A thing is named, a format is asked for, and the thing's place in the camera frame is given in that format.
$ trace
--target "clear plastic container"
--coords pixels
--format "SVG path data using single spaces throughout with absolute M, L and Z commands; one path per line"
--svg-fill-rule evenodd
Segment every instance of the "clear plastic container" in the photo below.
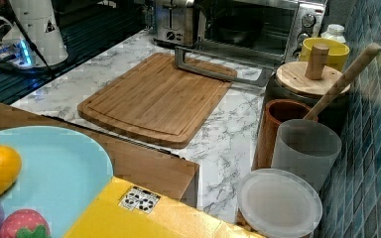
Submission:
M 318 193 L 303 179 L 281 170 L 262 169 L 245 176 L 237 188 L 245 220 L 270 238 L 305 237 L 322 217 Z
M 325 39 L 331 39 L 334 41 L 338 41 L 340 43 L 345 43 L 345 37 L 343 35 L 344 33 L 344 27 L 336 24 L 330 24 L 327 26 L 326 32 L 320 34 L 322 38 Z
M 328 127 L 289 120 L 278 128 L 271 168 L 293 173 L 320 191 L 340 150 L 341 140 Z

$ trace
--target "black and white label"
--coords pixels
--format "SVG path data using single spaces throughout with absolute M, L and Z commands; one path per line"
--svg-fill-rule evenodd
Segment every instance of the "black and white label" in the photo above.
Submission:
M 46 26 L 46 33 L 52 32 L 54 30 L 55 30 L 55 27 L 52 24 L 51 20 L 49 20 L 48 25 Z
M 133 186 L 122 197 L 118 205 L 128 210 L 140 209 L 150 214 L 159 200 L 160 197 L 158 195 L 141 187 Z

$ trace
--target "stainless steel toaster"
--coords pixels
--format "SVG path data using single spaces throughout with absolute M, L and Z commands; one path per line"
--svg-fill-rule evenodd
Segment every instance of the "stainless steel toaster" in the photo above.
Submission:
M 159 43 L 192 47 L 197 38 L 196 0 L 155 0 L 155 37 Z

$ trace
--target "wooden spoon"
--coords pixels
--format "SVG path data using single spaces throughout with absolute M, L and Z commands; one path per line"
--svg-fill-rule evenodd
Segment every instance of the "wooden spoon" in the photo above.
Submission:
M 332 100 L 335 99 L 377 55 L 379 55 L 380 52 L 381 47 L 379 45 L 375 43 L 369 44 L 303 119 L 314 120 L 323 109 L 326 108 L 329 103 L 332 102 Z

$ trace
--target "marble countertop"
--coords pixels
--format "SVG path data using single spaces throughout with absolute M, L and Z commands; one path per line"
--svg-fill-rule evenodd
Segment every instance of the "marble countertop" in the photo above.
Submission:
M 12 106 L 116 135 L 80 118 L 76 106 L 153 53 L 174 52 L 156 46 L 152 35 L 142 31 Z M 257 68 L 219 59 L 187 56 L 234 68 L 243 78 L 256 79 L 261 72 Z M 263 94 L 264 88 L 233 83 L 184 149 L 163 148 L 200 164 L 197 208 L 227 222 L 235 221 L 237 184 L 250 172 L 252 165 Z

